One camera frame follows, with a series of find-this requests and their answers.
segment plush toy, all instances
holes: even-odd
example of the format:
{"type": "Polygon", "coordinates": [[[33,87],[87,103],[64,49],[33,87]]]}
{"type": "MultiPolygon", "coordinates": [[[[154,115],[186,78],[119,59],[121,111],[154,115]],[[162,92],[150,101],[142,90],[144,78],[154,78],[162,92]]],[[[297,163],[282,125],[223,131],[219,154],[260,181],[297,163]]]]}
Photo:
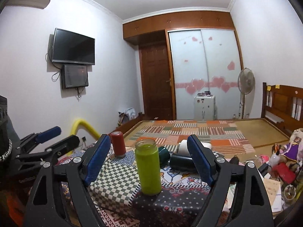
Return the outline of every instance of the plush toy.
{"type": "Polygon", "coordinates": [[[284,162],[295,172],[301,160],[303,160],[303,128],[295,130],[289,139],[289,144],[281,147],[279,163],[284,162]]]}

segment white mini fridge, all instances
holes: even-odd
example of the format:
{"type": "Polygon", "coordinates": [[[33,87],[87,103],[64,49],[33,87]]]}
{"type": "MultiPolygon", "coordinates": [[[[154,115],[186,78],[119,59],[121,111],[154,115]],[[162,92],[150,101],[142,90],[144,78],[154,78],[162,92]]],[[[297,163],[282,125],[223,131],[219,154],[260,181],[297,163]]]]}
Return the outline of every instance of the white mini fridge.
{"type": "Polygon", "coordinates": [[[215,119],[215,96],[196,96],[194,98],[194,120],[206,121],[215,119]]]}

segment checkered cloth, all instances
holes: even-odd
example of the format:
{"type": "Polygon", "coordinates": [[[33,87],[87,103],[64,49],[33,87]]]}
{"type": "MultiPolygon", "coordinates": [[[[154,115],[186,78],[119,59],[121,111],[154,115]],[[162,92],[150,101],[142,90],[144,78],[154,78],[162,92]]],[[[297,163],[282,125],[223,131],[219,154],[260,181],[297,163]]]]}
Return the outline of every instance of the checkered cloth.
{"type": "Polygon", "coordinates": [[[139,185],[137,167],[106,160],[89,187],[95,205],[123,215],[131,214],[131,196],[139,185]]]}

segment television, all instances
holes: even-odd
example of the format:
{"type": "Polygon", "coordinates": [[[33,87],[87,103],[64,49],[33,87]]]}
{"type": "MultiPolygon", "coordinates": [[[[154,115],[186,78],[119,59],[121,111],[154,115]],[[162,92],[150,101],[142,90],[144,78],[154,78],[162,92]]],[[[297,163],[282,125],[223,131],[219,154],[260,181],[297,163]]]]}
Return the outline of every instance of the television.
{"type": "Polygon", "coordinates": [[[63,89],[88,86],[87,66],[64,64],[61,68],[61,84],[63,89]]]}
{"type": "Polygon", "coordinates": [[[56,28],[52,62],[94,65],[95,39],[56,28]]]}

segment plastic bottle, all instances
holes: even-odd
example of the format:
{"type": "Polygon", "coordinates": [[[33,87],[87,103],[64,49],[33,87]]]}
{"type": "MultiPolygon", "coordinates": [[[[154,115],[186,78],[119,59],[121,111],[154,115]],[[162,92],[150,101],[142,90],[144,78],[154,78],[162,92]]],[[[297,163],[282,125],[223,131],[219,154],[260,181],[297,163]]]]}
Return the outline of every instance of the plastic bottle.
{"type": "Polygon", "coordinates": [[[279,156],[280,152],[277,151],[275,154],[273,154],[270,159],[269,159],[269,165],[273,168],[274,166],[276,166],[279,163],[280,160],[280,156],[279,156]]]}
{"type": "Polygon", "coordinates": [[[139,140],[134,151],[141,184],[145,195],[157,195],[161,192],[159,152],[152,139],[139,140]]]}

